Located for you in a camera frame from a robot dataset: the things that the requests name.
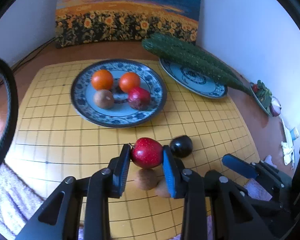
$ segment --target orange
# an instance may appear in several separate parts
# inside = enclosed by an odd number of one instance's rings
[[[113,76],[109,71],[100,69],[92,75],[91,85],[95,90],[110,90],[113,85]]]
[[[123,74],[119,80],[119,87],[125,93],[129,93],[131,89],[139,86],[140,78],[136,73],[133,72]]]

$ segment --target blue gripper pad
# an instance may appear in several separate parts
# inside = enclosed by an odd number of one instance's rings
[[[255,168],[252,165],[240,160],[232,154],[226,154],[223,156],[222,163],[224,166],[246,177],[247,179],[255,179],[258,176]]]
[[[124,144],[118,158],[117,164],[114,168],[112,175],[113,188],[118,194],[118,197],[122,196],[127,183],[127,176],[130,165],[130,151],[129,144]]]
[[[168,192],[171,197],[175,198],[177,194],[176,185],[181,182],[181,176],[168,145],[163,146],[162,166],[164,177],[167,182]]]

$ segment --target cucumber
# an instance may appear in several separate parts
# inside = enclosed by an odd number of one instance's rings
[[[161,42],[166,42],[170,46],[173,46],[174,48],[178,47],[178,48],[184,49],[187,52],[189,52],[190,54],[196,55],[196,56],[204,59],[209,64],[218,67],[219,69],[223,70],[224,72],[232,75],[234,78],[239,80],[238,77],[232,72],[232,70],[225,63],[223,63],[222,61],[220,61],[216,57],[212,56],[207,51],[201,50],[197,46],[194,46],[194,45],[192,45],[188,42],[181,41],[181,40],[179,40],[175,37],[171,37],[171,36],[164,35],[164,34],[161,34],[161,33],[152,34],[151,39],[161,41]]]
[[[182,41],[180,41],[181,45],[182,43],[185,43],[186,45],[181,46],[180,43],[177,45],[171,44],[169,42],[171,39],[170,37],[169,39],[161,37],[161,39],[162,40],[158,38],[144,39],[142,41],[142,46],[154,55],[180,65],[188,66],[203,75],[210,77],[215,82],[241,90],[248,95],[252,95],[251,90],[244,86],[237,77],[220,69],[219,66],[212,64],[211,61],[207,61],[206,57],[200,57],[195,46]]]

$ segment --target yellow grid board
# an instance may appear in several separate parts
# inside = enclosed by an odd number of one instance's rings
[[[70,102],[74,78],[98,61],[67,62],[42,68],[21,103],[17,132],[6,162],[39,195],[47,198],[67,176],[85,178],[107,167],[125,143],[150,137],[164,145],[183,134],[194,144],[193,153],[182,159],[186,168],[202,176],[215,169],[240,185],[247,182],[221,162],[227,153],[248,163],[259,161],[250,132],[229,96],[218,100],[201,97],[176,83],[158,61],[137,60],[164,80],[168,91],[164,109],[137,127],[101,127],[80,117]],[[131,163],[123,196],[109,199],[112,237],[136,240],[174,237],[181,232],[183,200],[163,199],[156,196],[154,190],[136,189],[132,180],[138,169]],[[154,170],[158,177],[163,176],[161,167]],[[207,214],[210,214],[208,198],[206,203]]]

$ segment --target decorative plate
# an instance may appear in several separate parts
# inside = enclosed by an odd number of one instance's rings
[[[180,85],[190,91],[207,98],[222,98],[227,92],[227,86],[214,82],[211,78],[188,67],[159,59],[162,68]]]
[[[269,112],[267,111],[267,109],[264,108],[264,106],[261,104],[260,100],[257,98],[257,96],[255,95],[255,93],[253,92],[253,90],[252,90],[252,86],[253,86],[253,85],[254,85],[254,84],[253,84],[252,82],[250,82],[250,90],[251,90],[251,92],[252,92],[252,94],[253,94],[253,96],[254,96],[254,99],[256,100],[256,102],[258,103],[258,105],[261,107],[261,109],[262,109],[268,116],[273,117],[273,115],[272,115],[271,113],[269,113]]]
[[[100,69],[110,71],[114,78],[111,89],[114,106],[111,109],[102,109],[93,102],[96,90],[90,81],[93,73]],[[127,102],[128,95],[119,88],[119,79],[126,72],[138,74],[140,87],[150,92],[150,105],[145,111],[131,108]],[[88,66],[79,73],[71,87],[71,102],[77,112],[88,121],[105,127],[124,128],[146,122],[163,109],[166,99],[165,84],[156,72],[141,63],[125,59],[104,60]]]

